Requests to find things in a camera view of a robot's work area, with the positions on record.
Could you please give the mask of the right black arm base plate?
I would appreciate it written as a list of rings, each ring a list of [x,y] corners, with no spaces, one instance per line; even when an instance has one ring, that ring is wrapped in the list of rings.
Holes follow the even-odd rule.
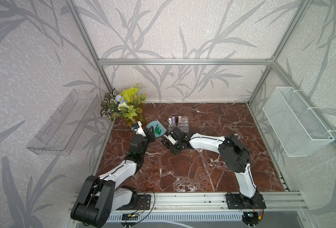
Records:
[[[261,209],[264,210],[267,208],[263,195],[258,191],[254,193],[254,196],[249,198],[241,193],[234,194],[228,192],[225,195],[228,209],[230,210],[254,210]]]

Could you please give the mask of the lavender lip balm tube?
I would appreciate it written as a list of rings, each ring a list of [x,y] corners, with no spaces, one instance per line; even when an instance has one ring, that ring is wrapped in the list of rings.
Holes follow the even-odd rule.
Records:
[[[176,126],[176,118],[173,116],[171,118],[172,126]]]

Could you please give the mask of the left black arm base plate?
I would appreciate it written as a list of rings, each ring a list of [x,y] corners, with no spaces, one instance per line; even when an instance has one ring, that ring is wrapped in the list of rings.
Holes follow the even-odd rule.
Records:
[[[133,203],[132,206],[127,207],[127,210],[150,210],[150,207],[152,206],[152,195],[151,194],[138,194],[138,198],[135,203]]]

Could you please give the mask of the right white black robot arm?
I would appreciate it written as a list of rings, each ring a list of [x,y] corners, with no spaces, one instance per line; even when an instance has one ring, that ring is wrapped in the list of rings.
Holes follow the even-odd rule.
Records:
[[[227,136],[208,136],[199,133],[184,133],[177,127],[164,134],[163,143],[174,154],[185,149],[202,149],[215,152],[221,156],[226,166],[235,173],[239,184],[239,194],[253,199],[257,191],[250,168],[250,152],[233,134]]]

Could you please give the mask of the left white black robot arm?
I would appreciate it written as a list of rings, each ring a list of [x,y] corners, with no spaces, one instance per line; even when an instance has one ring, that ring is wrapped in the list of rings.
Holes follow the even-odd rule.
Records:
[[[149,143],[155,141],[154,128],[135,129],[125,159],[117,167],[100,176],[86,178],[71,211],[71,219],[85,226],[101,228],[110,213],[124,206],[134,206],[137,193],[134,188],[118,188],[136,174],[144,163]]]

